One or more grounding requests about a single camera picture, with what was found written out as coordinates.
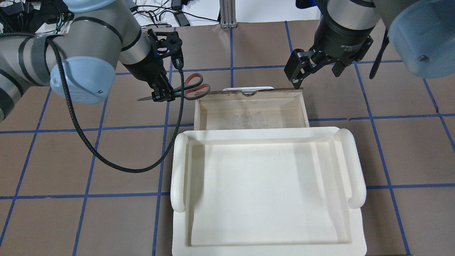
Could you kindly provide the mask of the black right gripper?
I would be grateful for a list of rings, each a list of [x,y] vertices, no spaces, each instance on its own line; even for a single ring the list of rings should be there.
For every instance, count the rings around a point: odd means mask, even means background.
[[[370,36],[373,29],[352,30],[328,15],[321,16],[311,50],[294,49],[291,52],[283,70],[287,79],[294,89],[300,89],[303,79],[316,72],[311,61],[318,64],[326,57],[335,62],[332,73],[340,77],[345,68],[364,58],[374,42]]]

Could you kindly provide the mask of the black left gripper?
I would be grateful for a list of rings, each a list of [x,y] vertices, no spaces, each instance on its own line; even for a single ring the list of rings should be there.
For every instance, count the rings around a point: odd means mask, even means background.
[[[142,60],[135,64],[125,64],[124,67],[136,79],[148,84],[154,102],[174,101],[173,88],[167,80],[164,62],[162,60]]]

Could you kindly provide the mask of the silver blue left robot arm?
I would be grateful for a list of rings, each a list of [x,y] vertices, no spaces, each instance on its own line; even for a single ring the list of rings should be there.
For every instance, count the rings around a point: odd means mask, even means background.
[[[152,89],[154,101],[172,99],[156,34],[146,35],[124,0],[66,0],[75,17],[67,34],[1,34],[1,120],[32,86],[64,97],[57,57],[73,102],[104,101],[118,63]]]

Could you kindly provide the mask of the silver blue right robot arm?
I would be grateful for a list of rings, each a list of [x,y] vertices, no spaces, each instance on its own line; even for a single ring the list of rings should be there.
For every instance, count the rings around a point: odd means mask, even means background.
[[[415,76],[437,79],[454,74],[453,0],[316,0],[315,5],[321,18],[314,43],[307,51],[294,49],[283,70],[295,89],[326,65],[332,65],[332,73],[339,77],[346,67],[361,61],[380,21],[385,33],[370,79],[388,46]]]

